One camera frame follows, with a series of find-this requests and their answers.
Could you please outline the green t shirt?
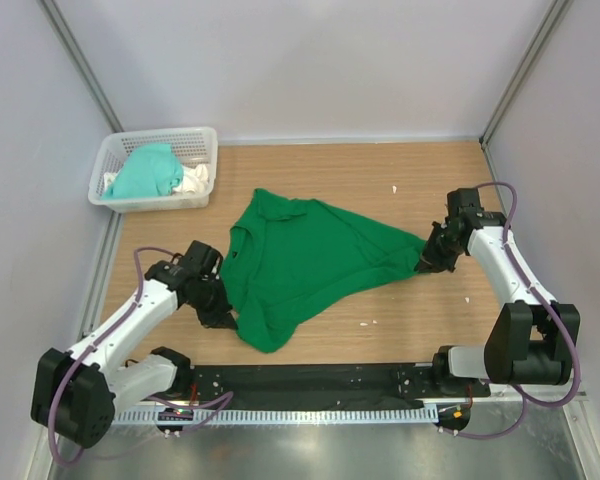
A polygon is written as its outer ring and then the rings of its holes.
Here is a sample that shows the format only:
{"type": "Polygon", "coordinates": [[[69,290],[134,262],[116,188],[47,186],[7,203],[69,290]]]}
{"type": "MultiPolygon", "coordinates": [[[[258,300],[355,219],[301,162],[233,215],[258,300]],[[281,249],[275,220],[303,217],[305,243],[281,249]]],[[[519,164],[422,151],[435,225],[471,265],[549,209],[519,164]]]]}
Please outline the green t shirt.
{"type": "Polygon", "coordinates": [[[258,188],[231,227],[221,267],[237,335],[263,353],[343,298],[410,279],[420,237],[317,199],[258,188]]]}

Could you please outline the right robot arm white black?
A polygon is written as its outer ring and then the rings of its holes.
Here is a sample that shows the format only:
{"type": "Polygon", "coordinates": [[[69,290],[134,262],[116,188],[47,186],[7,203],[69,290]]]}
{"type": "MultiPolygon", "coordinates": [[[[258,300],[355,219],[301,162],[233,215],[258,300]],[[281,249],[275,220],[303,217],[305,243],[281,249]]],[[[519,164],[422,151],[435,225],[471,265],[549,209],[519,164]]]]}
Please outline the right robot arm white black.
{"type": "Polygon", "coordinates": [[[580,314],[541,284],[519,252],[510,217],[486,210],[478,188],[448,193],[447,215],[434,223],[415,270],[452,272],[461,255],[472,257],[494,291],[500,312],[482,346],[445,346],[432,387],[452,396],[467,378],[496,384],[564,385],[575,378],[580,314]]]}

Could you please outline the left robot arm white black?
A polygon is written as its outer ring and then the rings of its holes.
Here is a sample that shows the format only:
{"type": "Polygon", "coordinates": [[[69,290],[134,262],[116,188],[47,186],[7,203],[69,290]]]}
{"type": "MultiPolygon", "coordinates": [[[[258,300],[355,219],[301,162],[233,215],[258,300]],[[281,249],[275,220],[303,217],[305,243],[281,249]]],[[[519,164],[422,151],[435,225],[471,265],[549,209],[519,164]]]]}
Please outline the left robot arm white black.
{"type": "Polygon", "coordinates": [[[236,328],[220,277],[222,254],[193,241],[148,269],[137,265],[137,286],[95,331],[65,351],[47,350],[36,367],[31,419],[48,433],[87,449],[107,433],[116,414],[156,396],[179,400],[192,389],[191,360],[157,347],[130,366],[129,354],[181,307],[206,328],[236,328]]]}

